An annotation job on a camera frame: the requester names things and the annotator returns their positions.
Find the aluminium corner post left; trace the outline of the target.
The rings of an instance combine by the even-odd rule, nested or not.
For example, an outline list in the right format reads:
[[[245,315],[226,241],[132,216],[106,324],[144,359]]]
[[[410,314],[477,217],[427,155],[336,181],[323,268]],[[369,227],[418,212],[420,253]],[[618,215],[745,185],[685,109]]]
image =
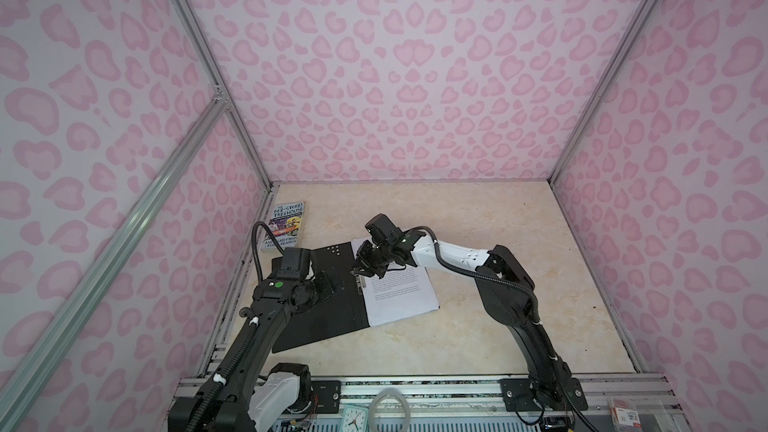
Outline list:
[[[266,168],[258,155],[255,143],[249,134],[245,120],[235,103],[201,22],[195,14],[191,1],[169,1],[189,36],[190,44],[214,88],[216,96],[224,102],[225,113],[234,128],[236,137],[245,149],[246,157],[256,172],[262,187],[267,191],[271,191],[273,182],[269,179]]]

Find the red white label box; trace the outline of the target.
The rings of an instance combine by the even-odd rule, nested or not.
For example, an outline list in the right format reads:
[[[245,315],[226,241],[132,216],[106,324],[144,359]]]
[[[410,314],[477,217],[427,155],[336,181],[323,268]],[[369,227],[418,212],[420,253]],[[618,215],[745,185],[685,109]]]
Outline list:
[[[608,405],[616,432],[641,432],[640,415],[634,403],[628,399],[610,398]]]

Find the printed paper sheet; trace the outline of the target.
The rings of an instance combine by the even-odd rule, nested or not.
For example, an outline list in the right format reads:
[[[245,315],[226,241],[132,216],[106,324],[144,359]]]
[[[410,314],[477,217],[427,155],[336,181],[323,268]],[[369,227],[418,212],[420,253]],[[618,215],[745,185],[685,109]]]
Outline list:
[[[389,266],[383,278],[358,276],[370,327],[413,318],[440,308],[427,269]]]

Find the clear tube loop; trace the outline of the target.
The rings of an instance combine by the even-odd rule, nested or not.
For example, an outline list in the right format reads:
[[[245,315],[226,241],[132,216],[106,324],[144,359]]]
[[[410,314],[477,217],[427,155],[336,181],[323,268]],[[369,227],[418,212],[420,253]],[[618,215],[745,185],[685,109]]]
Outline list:
[[[412,423],[412,407],[405,395],[394,387],[382,389],[368,405],[368,430],[379,431],[379,420],[394,413],[401,415],[398,431],[409,431]]]

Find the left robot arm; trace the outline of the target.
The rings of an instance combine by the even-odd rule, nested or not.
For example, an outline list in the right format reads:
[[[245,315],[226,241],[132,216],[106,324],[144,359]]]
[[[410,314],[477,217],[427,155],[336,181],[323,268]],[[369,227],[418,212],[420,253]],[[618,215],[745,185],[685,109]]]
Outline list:
[[[212,375],[192,397],[172,405],[169,431],[269,431],[284,414],[306,423],[320,413],[339,409],[340,383],[312,383],[305,364],[280,363],[264,380],[266,359],[292,316],[330,298],[341,288],[336,279],[317,272],[310,279],[282,272],[254,290],[253,302],[241,310],[245,322]]]

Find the grey and black file folder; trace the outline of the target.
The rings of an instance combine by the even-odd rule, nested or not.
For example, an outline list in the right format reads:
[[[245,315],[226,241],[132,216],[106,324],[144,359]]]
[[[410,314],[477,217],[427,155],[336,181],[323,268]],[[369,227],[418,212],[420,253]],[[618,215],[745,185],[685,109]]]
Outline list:
[[[360,239],[316,249],[312,267],[325,273],[333,286],[329,298],[295,314],[272,351],[308,344],[410,319],[440,308],[424,267],[392,266],[386,275],[357,277],[351,273]]]

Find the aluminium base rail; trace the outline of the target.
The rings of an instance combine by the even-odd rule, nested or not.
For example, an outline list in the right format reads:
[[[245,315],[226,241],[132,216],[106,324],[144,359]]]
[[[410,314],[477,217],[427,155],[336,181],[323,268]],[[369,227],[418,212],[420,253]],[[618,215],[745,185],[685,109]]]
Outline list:
[[[412,407],[411,431],[575,431],[585,430],[585,416],[600,431],[613,430],[610,398],[628,399],[637,408],[643,431],[690,428],[671,385],[660,374],[578,374],[577,390],[561,410],[542,408],[524,397],[522,375],[319,376],[340,383],[339,409],[320,413],[306,423],[282,415],[275,431],[339,431],[347,404],[368,407],[382,390],[394,387]],[[397,431],[401,415],[379,420],[379,431]]]

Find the aluminium corner post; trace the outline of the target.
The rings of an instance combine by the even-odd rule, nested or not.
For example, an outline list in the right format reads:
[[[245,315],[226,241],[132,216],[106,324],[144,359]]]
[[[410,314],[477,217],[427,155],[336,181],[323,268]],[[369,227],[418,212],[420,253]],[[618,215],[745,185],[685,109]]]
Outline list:
[[[620,76],[623,67],[629,60],[644,29],[647,27],[662,2],[663,0],[639,1],[625,31],[620,36],[615,51],[607,62],[604,72],[597,81],[595,90],[586,102],[583,112],[576,121],[574,129],[566,141],[560,158],[557,160],[554,169],[548,178],[548,184],[551,188],[554,188],[557,181],[564,175],[565,169],[572,159],[582,137],[585,135],[590,123],[593,121],[594,117],[599,112],[602,103],[605,101],[609,89]]]
[[[190,44],[214,88],[216,96],[224,102],[225,113],[234,128],[236,137],[245,149],[246,157],[256,172],[262,187],[267,191],[271,191],[273,182],[269,179],[266,168],[258,155],[255,143],[249,134],[245,120],[235,103],[201,22],[195,14],[191,1],[169,1],[189,36]]]

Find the small teal clock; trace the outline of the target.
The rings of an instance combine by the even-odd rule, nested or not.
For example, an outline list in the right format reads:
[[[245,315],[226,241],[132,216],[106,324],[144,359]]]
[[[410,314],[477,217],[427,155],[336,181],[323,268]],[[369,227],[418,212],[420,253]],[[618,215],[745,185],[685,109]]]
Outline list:
[[[347,404],[341,412],[340,432],[368,432],[369,410],[367,407]]]

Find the colourful paperback book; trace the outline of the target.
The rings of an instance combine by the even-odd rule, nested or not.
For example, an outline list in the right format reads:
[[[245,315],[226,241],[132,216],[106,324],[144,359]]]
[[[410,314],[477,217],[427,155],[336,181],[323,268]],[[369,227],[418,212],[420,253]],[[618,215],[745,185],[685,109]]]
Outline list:
[[[276,204],[268,220],[263,222],[257,229],[259,250],[278,250],[282,252],[288,247],[297,247],[301,235],[304,212],[304,202]]]

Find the aluminium corner post right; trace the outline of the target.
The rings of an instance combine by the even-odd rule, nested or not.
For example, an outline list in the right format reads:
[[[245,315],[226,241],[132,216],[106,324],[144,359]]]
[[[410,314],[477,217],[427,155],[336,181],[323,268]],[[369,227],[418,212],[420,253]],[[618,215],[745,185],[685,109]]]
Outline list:
[[[557,160],[554,169],[548,178],[548,184],[551,188],[554,188],[557,181],[564,175],[565,169],[572,159],[582,137],[585,135],[590,123],[593,121],[594,117],[599,112],[602,103],[605,101],[609,89],[620,76],[623,67],[629,60],[644,29],[647,27],[662,2],[663,0],[639,1],[625,31],[620,36],[615,51],[607,62],[604,72],[597,81],[595,90],[586,102],[583,112],[576,121],[574,129],[566,141],[560,158]]]

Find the aluminium diagonal frame bar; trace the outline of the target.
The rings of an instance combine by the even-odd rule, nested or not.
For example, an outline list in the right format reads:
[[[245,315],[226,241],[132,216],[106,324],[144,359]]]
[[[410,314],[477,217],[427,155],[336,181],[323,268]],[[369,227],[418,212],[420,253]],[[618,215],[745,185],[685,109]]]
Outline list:
[[[54,315],[1,393],[1,429],[16,430],[103,300],[226,110],[215,97]]]

